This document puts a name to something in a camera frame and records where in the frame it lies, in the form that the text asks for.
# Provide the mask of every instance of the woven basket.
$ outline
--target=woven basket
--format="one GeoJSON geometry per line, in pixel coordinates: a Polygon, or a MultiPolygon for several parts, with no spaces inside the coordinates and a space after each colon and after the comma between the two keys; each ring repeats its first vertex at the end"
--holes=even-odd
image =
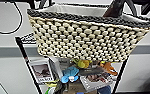
{"type": "Polygon", "coordinates": [[[43,56],[123,62],[149,32],[150,18],[123,13],[104,18],[104,5],[55,4],[28,9],[43,56]]]}

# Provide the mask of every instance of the yellow item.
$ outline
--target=yellow item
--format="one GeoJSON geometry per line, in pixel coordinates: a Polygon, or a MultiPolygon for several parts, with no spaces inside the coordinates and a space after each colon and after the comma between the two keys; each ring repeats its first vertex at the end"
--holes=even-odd
{"type": "Polygon", "coordinates": [[[78,67],[80,67],[80,68],[84,68],[84,67],[85,67],[85,64],[83,63],[82,60],[80,60],[77,65],[78,65],[78,67]]]}
{"type": "Polygon", "coordinates": [[[59,81],[59,79],[56,79],[56,80],[54,80],[54,81],[46,82],[45,84],[46,84],[48,87],[56,87],[58,81],[59,81]]]}
{"type": "Polygon", "coordinates": [[[100,63],[104,64],[104,63],[105,63],[105,61],[101,61],[100,63]]]}

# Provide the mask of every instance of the wall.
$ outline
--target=wall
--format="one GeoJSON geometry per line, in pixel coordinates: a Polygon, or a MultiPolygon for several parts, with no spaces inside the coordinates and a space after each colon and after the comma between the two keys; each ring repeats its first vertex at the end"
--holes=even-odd
{"type": "MultiPolygon", "coordinates": [[[[88,4],[110,4],[111,0],[55,0],[56,2],[88,3],[88,4]]],[[[11,35],[0,35],[0,82],[9,94],[37,94],[31,76],[26,68],[24,60],[15,43],[14,37],[24,36],[32,32],[28,22],[26,3],[17,3],[23,15],[21,28],[11,35]]],[[[140,6],[136,6],[140,15],[140,6]]],[[[131,13],[125,6],[124,11],[131,13]]],[[[20,21],[15,7],[11,3],[0,3],[0,31],[14,30],[20,21]]],[[[138,46],[150,46],[150,32],[141,40],[138,46]]],[[[25,45],[25,47],[36,47],[36,45],[25,45]]],[[[31,55],[30,59],[42,58],[39,55],[31,55]]],[[[113,64],[118,71],[121,64],[113,64]]],[[[117,89],[118,92],[140,92],[150,90],[150,54],[132,54],[126,65],[122,80],[117,89]]]]}

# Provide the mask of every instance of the shelving unit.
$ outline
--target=shelving unit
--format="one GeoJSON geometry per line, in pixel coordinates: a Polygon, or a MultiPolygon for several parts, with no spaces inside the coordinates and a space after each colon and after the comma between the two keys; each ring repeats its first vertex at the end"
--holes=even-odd
{"type": "MultiPolygon", "coordinates": [[[[23,44],[36,44],[36,41],[33,38],[33,33],[25,35],[23,37],[15,37],[15,39],[16,39],[16,43],[19,46],[19,49],[20,49],[20,51],[22,53],[22,56],[23,56],[23,58],[25,60],[25,63],[27,65],[27,67],[28,67],[28,70],[29,70],[29,72],[31,74],[31,77],[32,77],[32,79],[34,81],[34,84],[35,84],[35,86],[36,86],[39,94],[42,94],[42,92],[40,90],[40,87],[39,87],[39,84],[36,82],[35,77],[33,76],[33,73],[32,73],[32,71],[31,71],[31,69],[30,69],[30,67],[28,65],[28,63],[29,63],[30,60],[29,60],[29,58],[28,58],[28,56],[26,54],[26,51],[24,49],[24,46],[23,46],[23,44]]],[[[119,84],[119,82],[121,80],[123,71],[125,69],[126,63],[127,63],[127,59],[122,63],[122,66],[121,66],[120,72],[118,74],[117,81],[115,83],[115,86],[114,86],[112,94],[115,94],[115,92],[116,92],[116,89],[117,89],[118,84],[119,84]]]]}

